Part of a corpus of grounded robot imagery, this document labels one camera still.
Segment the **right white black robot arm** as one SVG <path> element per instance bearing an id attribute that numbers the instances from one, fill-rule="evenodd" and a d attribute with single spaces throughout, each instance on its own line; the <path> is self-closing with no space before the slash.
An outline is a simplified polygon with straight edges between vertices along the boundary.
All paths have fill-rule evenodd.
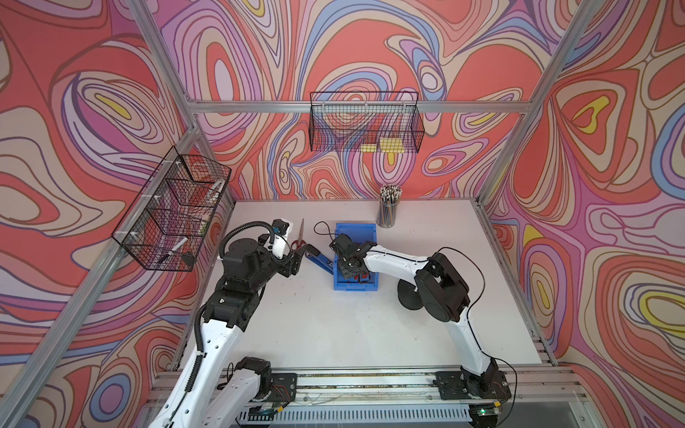
<path id="1" fill-rule="evenodd" d="M 337 266 L 347 279 L 364 274 L 382 274 L 398 280 L 398 300 L 407 310 L 426 310 L 444 324 L 460 352 L 458 394 L 505 402 L 512 398 L 506 377 L 496 358 L 485 352 L 471 326 L 469 286 L 451 261 L 440 251 L 431 256 L 412 256 L 391 251 L 374 242 L 356 244 L 348 235 L 330 244 Z"/>

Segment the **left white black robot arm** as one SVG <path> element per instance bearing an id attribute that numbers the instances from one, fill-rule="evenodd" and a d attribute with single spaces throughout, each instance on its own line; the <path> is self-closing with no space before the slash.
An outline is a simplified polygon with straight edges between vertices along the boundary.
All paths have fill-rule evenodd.
<path id="1" fill-rule="evenodd" d="M 190 360 L 153 427 L 228 427 L 254 399 L 269 397 L 271 366 L 245 357 L 228 375 L 233 348 L 247 330 L 267 283 L 274 276 L 294 276 L 306 251 L 292 251 L 281 237 L 261 243 L 252 238 L 225 244 L 220 255 L 224 273 L 212 296 L 194 319 L 194 358 Z"/>

